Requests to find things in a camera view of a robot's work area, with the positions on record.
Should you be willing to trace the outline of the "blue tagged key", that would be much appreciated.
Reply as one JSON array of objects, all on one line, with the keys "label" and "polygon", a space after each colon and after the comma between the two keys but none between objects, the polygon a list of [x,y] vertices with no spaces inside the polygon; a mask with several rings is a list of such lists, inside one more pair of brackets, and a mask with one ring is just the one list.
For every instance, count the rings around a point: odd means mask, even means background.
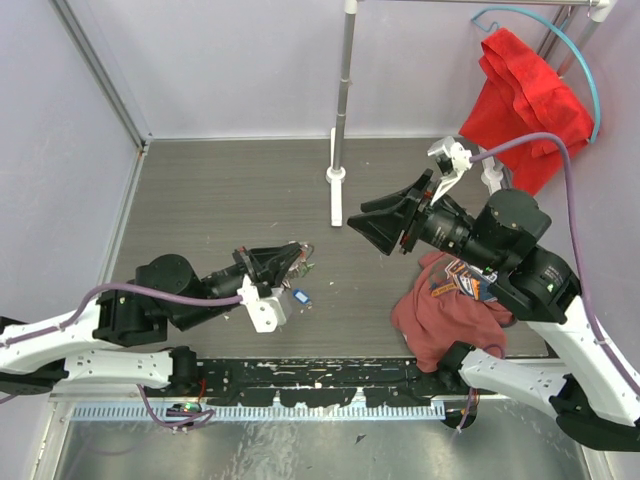
[{"label": "blue tagged key", "polygon": [[294,289],[292,296],[301,305],[310,305],[312,303],[310,296],[301,289]]}]

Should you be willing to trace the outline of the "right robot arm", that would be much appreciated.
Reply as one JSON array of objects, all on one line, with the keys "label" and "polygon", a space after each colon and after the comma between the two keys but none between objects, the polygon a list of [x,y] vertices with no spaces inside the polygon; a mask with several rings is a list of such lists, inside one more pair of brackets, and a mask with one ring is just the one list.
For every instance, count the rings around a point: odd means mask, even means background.
[{"label": "right robot arm", "polygon": [[593,450],[639,449],[639,374],[587,314],[586,289],[558,255],[539,246],[551,224],[528,193],[499,190],[477,216],[438,196],[426,170],[412,185],[365,202],[347,224],[381,253],[423,241],[478,268],[497,302],[542,336],[566,374],[530,369],[457,340],[438,363],[444,390],[472,387],[527,404]]}]

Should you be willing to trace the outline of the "metal keyring with keys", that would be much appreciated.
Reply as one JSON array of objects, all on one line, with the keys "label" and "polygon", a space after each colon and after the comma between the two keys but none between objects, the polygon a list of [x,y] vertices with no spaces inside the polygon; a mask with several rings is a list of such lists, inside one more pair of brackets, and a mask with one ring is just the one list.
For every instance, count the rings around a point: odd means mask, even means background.
[{"label": "metal keyring with keys", "polygon": [[315,267],[315,264],[310,261],[314,251],[315,247],[312,244],[301,244],[301,253],[299,257],[289,267],[289,270],[282,281],[282,286],[285,289],[290,290],[292,288],[293,280],[305,277]]}]

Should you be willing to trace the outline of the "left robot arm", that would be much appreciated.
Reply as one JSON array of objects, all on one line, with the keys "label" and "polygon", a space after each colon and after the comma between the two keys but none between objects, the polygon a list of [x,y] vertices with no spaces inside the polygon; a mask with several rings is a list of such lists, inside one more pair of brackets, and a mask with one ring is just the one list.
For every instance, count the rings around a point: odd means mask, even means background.
[{"label": "left robot arm", "polygon": [[186,346],[142,354],[138,347],[167,340],[237,308],[258,333],[283,326],[286,292],[308,266],[308,243],[247,249],[232,265],[199,277],[178,254],[137,267],[132,280],[91,289],[72,312],[35,323],[1,320],[1,391],[41,395],[59,384],[140,385],[178,396],[202,384],[197,354]]}]

